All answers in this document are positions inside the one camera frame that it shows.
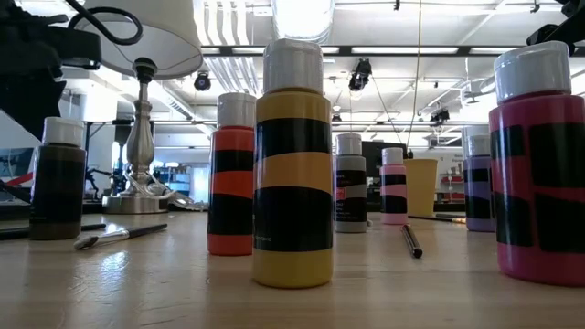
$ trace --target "table surface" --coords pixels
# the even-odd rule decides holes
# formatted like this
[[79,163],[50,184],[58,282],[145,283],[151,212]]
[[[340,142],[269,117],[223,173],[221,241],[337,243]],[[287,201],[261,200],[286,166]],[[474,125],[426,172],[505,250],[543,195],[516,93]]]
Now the table surface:
[[0,241],[0,327],[585,328],[585,290],[507,278],[493,233],[412,220],[414,260],[398,227],[369,216],[367,234],[335,234],[333,280],[306,290],[251,281],[251,257],[209,256],[205,213],[89,215],[108,230],[169,226],[85,251]]

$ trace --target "black stripe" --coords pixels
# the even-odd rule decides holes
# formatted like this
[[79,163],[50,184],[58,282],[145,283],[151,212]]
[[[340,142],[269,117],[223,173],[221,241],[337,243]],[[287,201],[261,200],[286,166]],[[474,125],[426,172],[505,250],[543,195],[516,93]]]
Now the black stripe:
[[331,153],[331,125],[312,119],[271,119],[256,124],[257,158],[295,152]]
[[207,213],[207,233],[252,234],[252,200],[242,196],[212,194]]
[[385,214],[406,214],[406,197],[402,196],[381,196],[382,213]]
[[366,172],[363,170],[337,170],[336,187],[348,187],[366,184]]
[[333,197],[321,190],[265,187],[254,193],[254,248],[313,251],[333,246]]
[[367,221],[367,201],[365,197],[350,197],[335,202],[335,220],[342,222]]
[[505,127],[492,132],[492,159],[524,155],[524,135],[521,125]]
[[388,185],[405,185],[406,175],[383,175],[382,186]]
[[494,192],[494,209],[498,242],[522,247],[533,245],[528,201]]
[[468,182],[489,182],[490,171],[489,169],[471,169],[463,170],[463,181]]
[[585,124],[530,127],[532,179],[538,186],[585,187]]
[[536,194],[535,206],[542,250],[585,253],[585,204]]
[[490,200],[477,196],[465,196],[465,216],[468,218],[491,219]]
[[222,150],[211,154],[211,174],[227,171],[252,171],[254,152]]

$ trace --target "silver lamp base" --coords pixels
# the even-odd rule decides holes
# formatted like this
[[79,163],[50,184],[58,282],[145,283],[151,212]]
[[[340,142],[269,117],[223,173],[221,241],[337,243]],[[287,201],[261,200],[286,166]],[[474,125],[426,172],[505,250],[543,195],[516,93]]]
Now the silver lamp base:
[[140,196],[104,196],[101,201],[104,214],[160,214],[168,212],[168,200]]

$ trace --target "ceiling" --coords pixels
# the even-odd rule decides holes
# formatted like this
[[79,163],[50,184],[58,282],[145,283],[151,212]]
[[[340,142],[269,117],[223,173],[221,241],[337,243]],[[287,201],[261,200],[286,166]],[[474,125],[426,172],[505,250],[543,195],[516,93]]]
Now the ceiling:
[[[206,0],[205,20],[197,21],[197,28],[208,32],[209,6]],[[551,0],[539,0],[540,10],[531,14],[532,1],[520,0],[422,0],[420,43],[425,46],[521,46],[526,38],[545,24],[559,24],[565,17],[560,13],[560,5]],[[55,15],[73,14],[68,5],[62,0],[21,0],[22,6],[34,14]],[[232,5],[235,22],[236,7],[239,1],[229,2]],[[265,46],[273,37],[271,1],[246,1],[246,35],[252,45]],[[220,42],[227,45],[223,37],[222,13],[223,5],[217,3],[217,30]],[[299,16],[303,14],[300,5]],[[235,23],[231,31],[237,34]],[[401,1],[398,11],[394,10],[394,2],[376,0],[336,0],[331,34],[326,45],[332,46],[416,46],[419,37],[419,2]],[[452,121],[462,120],[460,116],[461,103],[457,100],[460,95],[457,88],[467,80],[485,79],[493,75],[494,57],[491,58],[370,58],[373,69],[373,78],[364,88],[361,97],[350,98],[347,88],[348,77],[355,68],[358,56],[334,57],[325,55],[324,64],[324,95],[333,104],[339,105],[344,121],[374,121],[390,119],[396,122],[409,122],[413,110],[420,111],[431,105],[428,111],[437,108],[437,101],[447,106],[452,114]],[[259,84],[262,84],[262,58],[251,59]],[[571,70],[578,73],[585,69],[585,58],[572,58]],[[205,65],[202,70],[209,70]],[[244,84],[239,68],[234,68]],[[196,91],[193,83],[197,74],[184,77],[180,80],[163,81],[164,92],[168,92],[178,102],[179,106],[191,111],[193,119],[214,120],[216,117],[215,104],[218,96],[225,92],[213,72],[210,72],[211,89]],[[118,116],[132,115],[132,106],[128,99],[135,98],[136,88],[119,88],[118,96],[123,93],[125,105],[118,107]],[[178,111],[171,110],[166,96],[157,97],[151,93],[156,120],[184,120],[185,116]],[[466,121],[485,122],[489,102],[475,105],[475,108],[465,109]],[[414,120],[429,120],[428,116],[414,116]],[[165,125],[157,129],[158,133],[198,134],[202,130],[196,126]],[[378,131],[378,136],[385,140],[395,141],[396,134],[388,126],[352,125],[336,126],[334,131],[341,130],[367,131],[364,138],[372,138]],[[421,143],[424,136],[433,132],[431,127],[426,133],[413,133]]]

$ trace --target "paintbrush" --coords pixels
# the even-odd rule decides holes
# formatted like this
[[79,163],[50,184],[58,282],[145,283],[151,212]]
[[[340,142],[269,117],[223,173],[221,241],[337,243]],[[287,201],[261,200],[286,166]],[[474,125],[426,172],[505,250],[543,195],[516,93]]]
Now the paintbrush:
[[127,228],[112,233],[101,234],[99,236],[87,237],[77,240],[73,245],[73,248],[75,248],[75,250],[89,249],[104,243],[132,239],[143,236],[144,234],[150,234],[165,229],[166,226],[166,224],[159,224],[144,228]]

